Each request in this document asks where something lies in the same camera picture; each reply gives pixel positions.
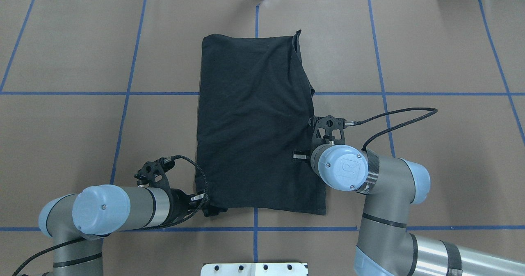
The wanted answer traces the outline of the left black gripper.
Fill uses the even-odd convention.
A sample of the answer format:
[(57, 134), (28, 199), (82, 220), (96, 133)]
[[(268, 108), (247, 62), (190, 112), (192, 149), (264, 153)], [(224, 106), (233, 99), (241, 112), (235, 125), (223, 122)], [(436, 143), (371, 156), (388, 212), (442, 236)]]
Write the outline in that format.
[(155, 210), (164, 204), (155, 197), (153, 189), (159, 189), (167, 196), (168, 211), (161, 223), (184, 223), (200, 210), (204, 217), (215, 217), (227, 212), (227, 208), (217, 207), (208, 202), (208, 180), (201, 167), (189, 158), (183, 158), (192, 164), (202, 177), (203, 190), (198, 194), (186, 194), (180, 189), (171, 188), (166, 173), (174, 168), (177, 158), (159, 158), (155, 161), (145, 162), (135, 174), (137, 186), (150, 191), (154, 199)]

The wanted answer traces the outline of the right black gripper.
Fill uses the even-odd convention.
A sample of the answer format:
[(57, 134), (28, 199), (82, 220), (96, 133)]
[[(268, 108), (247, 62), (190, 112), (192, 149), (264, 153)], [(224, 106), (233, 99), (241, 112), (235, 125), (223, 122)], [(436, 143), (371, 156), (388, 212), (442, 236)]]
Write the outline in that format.
[[(345, 145), (344, 129), (346, 120), (336, 118), (332, 115), (320, 117), (313, 116), (309, 119), (308, 125), (313, 129), (311, 137), (312, 146), (324, 144)], [(310, 162), (311, 157), (308, 152), (293, 152), (293, 162)]]

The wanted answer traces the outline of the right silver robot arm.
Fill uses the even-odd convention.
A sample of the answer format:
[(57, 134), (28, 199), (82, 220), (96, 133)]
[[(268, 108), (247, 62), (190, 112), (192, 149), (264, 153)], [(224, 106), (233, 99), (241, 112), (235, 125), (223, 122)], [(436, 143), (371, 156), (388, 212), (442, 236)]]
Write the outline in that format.
[(368, 145), (379, 136), (435, 114), (400, 123), (370, 137), (358, 150), (334, 130), (358, 126), (332, 115), (313, 116), (309, 152), (295, 151), (329, 187), (365, 196), (353, 268), (358, 276), (523, 276), (524, 263), (448, 241), (409, 233), (411, 205), (425, 201), (431, 188), (428, 170), (402, 158), (379, 156)]

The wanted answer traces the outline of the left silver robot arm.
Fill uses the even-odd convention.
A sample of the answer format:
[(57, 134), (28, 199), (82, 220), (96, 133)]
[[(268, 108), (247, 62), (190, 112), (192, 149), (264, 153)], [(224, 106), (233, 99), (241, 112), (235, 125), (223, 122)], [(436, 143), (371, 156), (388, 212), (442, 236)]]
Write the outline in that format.
[[(196, 194), (169, 185), (166, 173), (177, 160), (187, 160), (199, 172)], [(157, 230), (189, 220), (209, 203), (208, 179), (185, 156), (146, 162), (135, 174), (136, 187), (96, 185), (47, 203), (38, 217), (41, 232), (53, 240), (43, 253), (54, 253), (48, 276), (103, 275), (103, 239), (128, 230)]]

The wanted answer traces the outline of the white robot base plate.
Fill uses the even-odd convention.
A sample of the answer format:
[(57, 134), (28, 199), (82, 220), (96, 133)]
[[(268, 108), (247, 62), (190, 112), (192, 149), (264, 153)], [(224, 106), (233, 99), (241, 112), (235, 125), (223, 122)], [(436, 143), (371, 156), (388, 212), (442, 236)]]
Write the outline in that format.
[(209, 263), (203, 265), (201, 276), (308, 276), (307, 263)]

